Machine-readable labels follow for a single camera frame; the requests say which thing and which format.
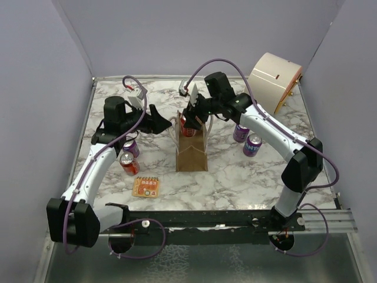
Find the red soda can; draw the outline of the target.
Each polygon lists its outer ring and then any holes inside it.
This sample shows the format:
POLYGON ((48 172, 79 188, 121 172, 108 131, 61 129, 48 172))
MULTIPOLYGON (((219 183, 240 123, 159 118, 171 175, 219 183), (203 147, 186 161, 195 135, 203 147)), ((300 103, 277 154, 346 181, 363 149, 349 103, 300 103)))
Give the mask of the red soda can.
POLYGON ((196 134, 195 129, 186 128, 184 125, 186 123, 186 118, 181 114, 180 115, 180 131, 185 137, 193 137, 196 134))

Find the canvas tote bag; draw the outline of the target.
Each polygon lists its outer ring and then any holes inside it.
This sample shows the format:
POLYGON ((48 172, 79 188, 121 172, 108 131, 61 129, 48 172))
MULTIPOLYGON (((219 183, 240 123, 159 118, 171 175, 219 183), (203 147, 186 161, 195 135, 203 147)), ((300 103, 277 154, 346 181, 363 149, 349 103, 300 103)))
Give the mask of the canvas tote bag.
POLYGON ((209 134, 213 126, 213 117, 210 117, 209 127, 204 124, 194 136, 186 137, 181 131, 181 112, 169 118, 172 126, 168 133, 176 148, 177 172, 203 172, 208 171, 207 145, 209 134))

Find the purple Fanta can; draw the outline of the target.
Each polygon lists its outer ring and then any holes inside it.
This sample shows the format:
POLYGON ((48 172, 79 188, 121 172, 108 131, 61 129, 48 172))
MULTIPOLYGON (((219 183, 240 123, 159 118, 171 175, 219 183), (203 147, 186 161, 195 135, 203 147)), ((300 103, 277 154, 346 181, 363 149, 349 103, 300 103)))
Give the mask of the purple Fanta can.
POLYGON ((250 134, 243 146, 243 153, 248 157, 253 157, 257 154, 262 146, 262 139, 257 134, 250 134))

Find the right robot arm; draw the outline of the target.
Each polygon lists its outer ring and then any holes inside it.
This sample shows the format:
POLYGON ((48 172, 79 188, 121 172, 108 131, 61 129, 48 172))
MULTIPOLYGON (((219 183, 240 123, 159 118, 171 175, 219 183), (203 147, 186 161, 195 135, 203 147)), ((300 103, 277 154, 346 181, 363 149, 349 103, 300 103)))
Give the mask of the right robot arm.
POLYGON ((282 192, 272 208, 270 223, 283 231, 292 223, 292 215, 302 201, 303 192, 323 169, 323 144, 317 139, 298 135, 277 121, 247 93, 236 94, 223 72, 216 72, 204 79, 210 96, 203 97, 192 85, 182 81, 178 92, 190 98, 183 110, 185 128, 199 130, 210 115, 221 114, 257 134, 271 145, 286 161, 281 178, 282 192))

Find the red can near left arm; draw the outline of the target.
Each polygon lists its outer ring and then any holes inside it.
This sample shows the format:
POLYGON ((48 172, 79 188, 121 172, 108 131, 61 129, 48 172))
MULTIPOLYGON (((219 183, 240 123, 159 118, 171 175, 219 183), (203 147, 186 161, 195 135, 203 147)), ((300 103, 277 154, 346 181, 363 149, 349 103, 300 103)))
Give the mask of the red can near left arm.
POLYGON ((140 165, 134 155, 130 152, 124 152, 119 158, 120 166, 130 176, 135 176, 140 171, 140 165))

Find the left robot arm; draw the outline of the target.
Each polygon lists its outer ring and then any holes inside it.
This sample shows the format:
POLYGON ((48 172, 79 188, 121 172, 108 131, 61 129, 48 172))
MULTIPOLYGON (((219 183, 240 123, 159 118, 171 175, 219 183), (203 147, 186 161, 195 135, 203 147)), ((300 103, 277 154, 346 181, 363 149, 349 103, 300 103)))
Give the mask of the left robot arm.
POLYGON ((52 241, 90 248, 106 229, 122 233, 129 228, 130 218, 121 206, 93 208, 98 189, 122 151, 128 134, 134 131, 160 134, 172 123, 153 104, 149 105, 149 113, 145 107, 135 106, 128 113, 127 105, 120 96, 105 99, 104 118, 92 136, 84 165, 62 196, 49 200, 47 218, 52 241))

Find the purple can near left arm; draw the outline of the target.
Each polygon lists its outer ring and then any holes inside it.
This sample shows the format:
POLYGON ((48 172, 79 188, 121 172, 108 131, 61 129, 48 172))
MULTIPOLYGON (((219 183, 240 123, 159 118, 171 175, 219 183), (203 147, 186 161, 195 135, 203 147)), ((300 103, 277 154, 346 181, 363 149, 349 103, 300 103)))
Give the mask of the purple can near left arm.
POLYGON ((135 158, 140 155, 140 150, 135 140, 125 142, 123 145, 123 152, 132 153, 135 158))

